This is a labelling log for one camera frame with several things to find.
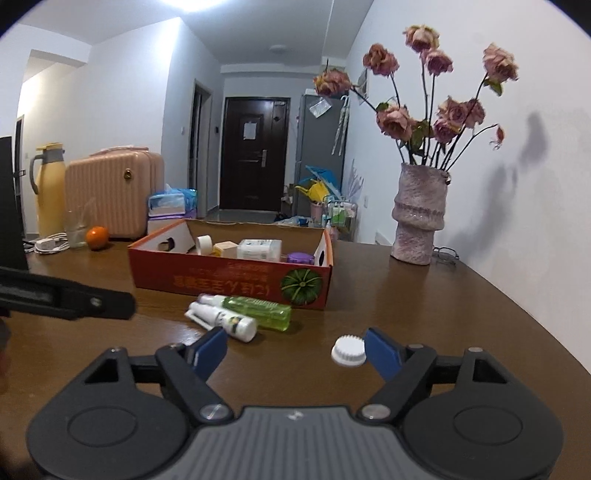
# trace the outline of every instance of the thermos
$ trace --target thermos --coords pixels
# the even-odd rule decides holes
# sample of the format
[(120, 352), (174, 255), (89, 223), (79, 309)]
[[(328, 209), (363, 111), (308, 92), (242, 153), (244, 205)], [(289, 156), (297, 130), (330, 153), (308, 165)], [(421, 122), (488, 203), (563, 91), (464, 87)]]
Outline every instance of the thermos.
[[(41, 153), (31, 160), (29, 179), (31, 180), (31, 188), (36, 195), (39, 235), (47, 237), (64, 231), (66, 210), (64, 198), (65, 150), (63, 150), (61, 143), (51, 143), (38, 147), (37, 151), (41, 151)], [(37, 173), (36, 181), (33, 178), (35, 160), (41, 160), (41, 168)]]

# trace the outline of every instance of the red cardboard box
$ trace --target red cardboard box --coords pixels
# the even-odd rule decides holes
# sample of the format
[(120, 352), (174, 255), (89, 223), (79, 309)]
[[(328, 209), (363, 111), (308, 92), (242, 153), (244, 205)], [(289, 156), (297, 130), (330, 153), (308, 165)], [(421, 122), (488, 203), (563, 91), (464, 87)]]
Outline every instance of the red cardboard box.
[[(282, 252), (314, 255), (314, 265), (197, 255), (195, 238), (214, 244), (248, 238), (278, 239)], [(182, 219), (129, 246), (135, 286), (150, 290), (254, 297), (321, 310), (326, 305), (333, 252), (327, 231), (257, 223), (217, 223)]]

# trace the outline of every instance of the charger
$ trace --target charger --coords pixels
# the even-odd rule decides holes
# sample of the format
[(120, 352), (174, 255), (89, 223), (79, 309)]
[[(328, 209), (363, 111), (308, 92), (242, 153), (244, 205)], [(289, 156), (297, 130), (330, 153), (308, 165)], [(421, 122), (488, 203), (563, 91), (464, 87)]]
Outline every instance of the charger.
[(56, 233), (35, 242), (35, 252), (41, 255), (56, 254), (69, 248), (70, 244), (65, 233)]

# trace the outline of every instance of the gray refrigerator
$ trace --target gray refrigerator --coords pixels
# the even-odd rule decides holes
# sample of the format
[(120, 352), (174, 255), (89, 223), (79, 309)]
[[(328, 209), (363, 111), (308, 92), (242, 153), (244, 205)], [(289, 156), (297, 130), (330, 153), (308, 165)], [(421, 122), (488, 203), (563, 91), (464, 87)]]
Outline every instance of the gray refrigerator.
[[(336, 131), (339, 127), (340, 110), (343, 101), (340, 99), (325, 99), (330, 103), (330, 109), (316, 118), (310, 107), (321, 100), (316, 95), (303, 95), (300, 102), (300, 123), (298, 125), (297, 150), (295, 156), (294, 185), (312, 176), (306, 170), (311, 167), (326, 168), (332, 171), (337, 180), (336, 187), (340, 190), (343, 181), (343, 155), (339, 155), (340, 141), (332, 155)], [(294, 192), (293, 215), (310, 216), (310, 201), (302, 193)]]

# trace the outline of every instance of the ceiling light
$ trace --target ceiling light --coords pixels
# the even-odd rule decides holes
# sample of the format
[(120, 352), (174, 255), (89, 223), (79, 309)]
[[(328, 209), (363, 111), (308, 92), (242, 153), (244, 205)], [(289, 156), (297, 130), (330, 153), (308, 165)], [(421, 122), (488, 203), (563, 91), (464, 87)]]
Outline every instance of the ceiling light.
[(226, 0), (162, 0), (165, 4), (186, 13), (200, 12), (224, 3)]

